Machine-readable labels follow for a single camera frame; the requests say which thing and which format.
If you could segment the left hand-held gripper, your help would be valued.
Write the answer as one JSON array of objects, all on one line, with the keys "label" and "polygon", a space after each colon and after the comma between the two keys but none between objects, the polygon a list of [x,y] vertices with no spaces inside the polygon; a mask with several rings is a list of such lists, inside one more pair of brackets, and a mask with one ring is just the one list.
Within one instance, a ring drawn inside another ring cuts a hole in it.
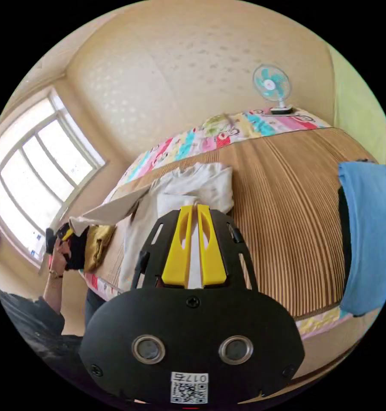
[{"label": "left hand-held gripper", "polygon": [[48,266],[50,267],[54,244],[58,237],[61,241],[66,241],[69,244],[71,251],[71,257],[67,260],[66,271],[84,269],[88,231],[89,228],[87,227],[83,233],[78,236],[69,227],[68,223],[63,224],[56,232],[50,227],[46,228],[46,254],[50,256]]}]

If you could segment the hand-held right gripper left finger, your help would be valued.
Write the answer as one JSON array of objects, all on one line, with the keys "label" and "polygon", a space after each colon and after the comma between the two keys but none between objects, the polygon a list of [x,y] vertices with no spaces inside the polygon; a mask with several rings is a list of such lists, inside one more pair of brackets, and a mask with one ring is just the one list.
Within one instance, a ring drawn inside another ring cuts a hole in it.
[{"label": "hand-held right gripper left finger", "polygon": [[166,286],[188,286],[192,242],[192,207],[179,210],[162,282]]}]

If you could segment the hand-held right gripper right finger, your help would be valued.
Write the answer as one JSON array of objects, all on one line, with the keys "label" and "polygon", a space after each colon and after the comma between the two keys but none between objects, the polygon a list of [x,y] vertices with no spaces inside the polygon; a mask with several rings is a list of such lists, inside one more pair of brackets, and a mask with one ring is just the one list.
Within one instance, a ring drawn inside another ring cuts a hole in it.
[{"label": "hand-held right gripper right finger", "polygon": [[197,205],[197,221],[202,286],[221,286],[227,274],[207,205]]}]

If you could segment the person's left hand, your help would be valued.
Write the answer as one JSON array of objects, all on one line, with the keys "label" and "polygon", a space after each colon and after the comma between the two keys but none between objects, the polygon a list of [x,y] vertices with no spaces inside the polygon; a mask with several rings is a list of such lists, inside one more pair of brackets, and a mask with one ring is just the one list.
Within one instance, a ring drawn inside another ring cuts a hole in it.
[{"label": "person's left hand", "polygon": [[69,244],[57,237],[54,244],[52,260],[49,269],[50,278],[57,279],[63,276],[66,270],[67,260],[70,257],[71,251]]}]

